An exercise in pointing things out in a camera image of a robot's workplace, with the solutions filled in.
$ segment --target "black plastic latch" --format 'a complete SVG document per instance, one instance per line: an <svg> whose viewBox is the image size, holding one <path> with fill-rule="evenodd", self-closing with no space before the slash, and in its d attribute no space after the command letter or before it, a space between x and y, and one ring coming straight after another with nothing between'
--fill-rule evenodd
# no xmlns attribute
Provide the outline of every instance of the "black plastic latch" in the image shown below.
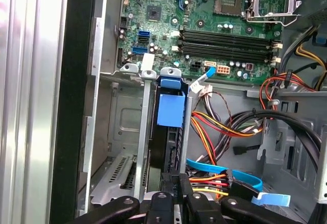
<svg viewBox="0 0 327 224"><path fill-rule="evenodd" d="M286 78L285 78L285 82L284 82L284 86L285 86L285 88L287 88L288 85L290 85L291 78L292 78L292 74L293 74L293 70L288 70L288 71L287 71Z"/></svg>

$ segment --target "blue latch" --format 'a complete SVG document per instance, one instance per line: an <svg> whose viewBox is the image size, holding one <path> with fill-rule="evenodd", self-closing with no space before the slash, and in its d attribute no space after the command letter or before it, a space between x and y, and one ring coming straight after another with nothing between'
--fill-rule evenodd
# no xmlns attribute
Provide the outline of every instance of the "blue latch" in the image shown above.
<svg viewBox="0 0 327 224"><path fill-rule="evenodd" d="M185 106L185 94L160 94L157 124L182 128Z"/></svg>
<svg viewBox="0 0 327 224"><path fill-rule="evenodd" d="M180 78L162 77L160 81L161 87L180 89L182 84Z"/></svg>

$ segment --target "white cable connector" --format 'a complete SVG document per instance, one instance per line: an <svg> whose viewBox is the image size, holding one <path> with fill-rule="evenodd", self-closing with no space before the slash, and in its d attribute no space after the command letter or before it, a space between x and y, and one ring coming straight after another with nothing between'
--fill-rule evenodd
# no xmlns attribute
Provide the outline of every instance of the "white cable connector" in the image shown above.
<svg viewBox="0 0 327 224"><path fill-rule="evenodd" d="M208 84L205 87L203 87L203 89L200 91L199 97L201 98L202 96L205 96L208 93L209 93L208 95L212 97L213 96L212 91L213 91L212 85Z"/></svg>

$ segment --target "gray metal frame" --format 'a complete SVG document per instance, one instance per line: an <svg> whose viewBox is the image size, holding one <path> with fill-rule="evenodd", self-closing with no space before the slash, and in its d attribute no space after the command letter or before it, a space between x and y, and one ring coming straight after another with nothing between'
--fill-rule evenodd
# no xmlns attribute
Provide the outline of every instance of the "gray metal frame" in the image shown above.
<svg viewBox="0 0 327 224"><path fill-rule="evenodd" d="M49 223L67 0L0 5L0 223Z"/></svg>

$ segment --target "black plastic clip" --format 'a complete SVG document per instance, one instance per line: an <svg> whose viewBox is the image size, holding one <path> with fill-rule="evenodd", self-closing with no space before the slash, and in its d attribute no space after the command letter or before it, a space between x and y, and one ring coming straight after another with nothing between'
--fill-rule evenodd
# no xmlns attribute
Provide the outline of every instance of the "black plastic clip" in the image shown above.
<svg viewBox="0 0 327 224"><path fill-rule="evenodd" d="M252 113L254 115L254 118L256 118L256 109L255 108L252 109Z"/></svg>
<svg viewBox="0 0 327 224"><path fill-rule="evenodd" d="M288 70L288 71L287 71L286 78L285 78L285 82L284 82L284 86L285 86L285 88L287 88L288 85L290 85L291 78L292 78L292 74L293 74L293 70Z"/></svg>

